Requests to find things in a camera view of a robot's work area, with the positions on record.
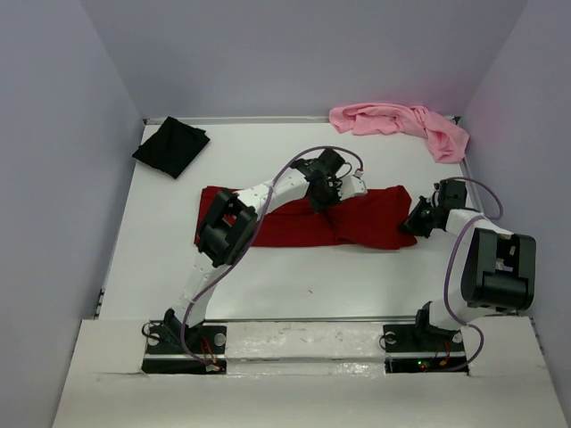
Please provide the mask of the red t shirt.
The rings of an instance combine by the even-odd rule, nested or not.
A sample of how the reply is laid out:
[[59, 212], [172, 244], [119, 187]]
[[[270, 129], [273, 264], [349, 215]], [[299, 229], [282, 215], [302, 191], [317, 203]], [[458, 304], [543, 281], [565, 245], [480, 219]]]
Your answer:
[[306, 198], [289, 202], [264, 218], [255, 247], [307, 248], [355, 244], [382, 251], [413, 246], [417, 239], [398, 230], [411, 198], [401, 186], [371, 189], [314, 211]]

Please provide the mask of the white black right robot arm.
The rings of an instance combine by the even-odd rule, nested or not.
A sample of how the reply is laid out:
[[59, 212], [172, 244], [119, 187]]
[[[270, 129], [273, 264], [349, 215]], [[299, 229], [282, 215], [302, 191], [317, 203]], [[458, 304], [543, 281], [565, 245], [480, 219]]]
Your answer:
[[385, 329], [390, 351], [441, 350], [480, 317], [529, 309], [534, 300], [536, 241], [496, 226], [494, 218], [467, 206], [466, 179], [446, 178], [398, 229], [427, 238], [435, 230], [455, 242], [444, 275], [443, 296], [417, 311], [411, 325]]

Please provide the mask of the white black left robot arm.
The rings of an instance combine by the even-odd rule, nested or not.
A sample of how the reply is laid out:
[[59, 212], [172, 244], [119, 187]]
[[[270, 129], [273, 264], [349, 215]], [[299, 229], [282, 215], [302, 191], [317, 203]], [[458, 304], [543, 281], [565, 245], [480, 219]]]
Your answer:
[[201, 221], [198, 255], [176, 304], [164, 315], [166, 340], [174, 350], [199, 359], [191, 349], [214, 288], [237, 266], [261, 230], [265, 217], [289, 202], [309, 199], [316, 208], [341, 201], [343, 180], [337, 176], [346, 164], [341, 148], [319, 146], [313, 159], [296, 155], [270, 180], [243, 190], [220, 190]]

